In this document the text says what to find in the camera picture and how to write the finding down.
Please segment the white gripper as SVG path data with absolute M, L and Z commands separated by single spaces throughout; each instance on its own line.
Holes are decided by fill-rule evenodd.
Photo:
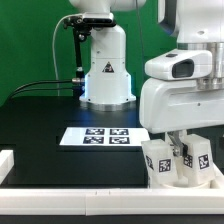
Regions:
M 168 132 L 174 155 L 183 155 L 180 130 L 224 124 L 224 89 L 198 90 L 195 80 L 148 79 L 141 90 L 139 119 L 150 133 Z

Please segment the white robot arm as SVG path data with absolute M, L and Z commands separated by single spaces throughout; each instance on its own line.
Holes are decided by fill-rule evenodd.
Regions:
M 80 100 L 99 109 L 124 105 L 131 95 L 125 69 L 125 33 L 113 13 L 146 0 L 69 0 L 80 13 L 79 39 L 92 37 L 91 68 Z M 158 22 L 177 48 L 145 63 L 149 79 L 140 97 L 140 123 L 167 132 L 179 153 L 179 132 L 224 124 L 224 0 L 158 0 Z

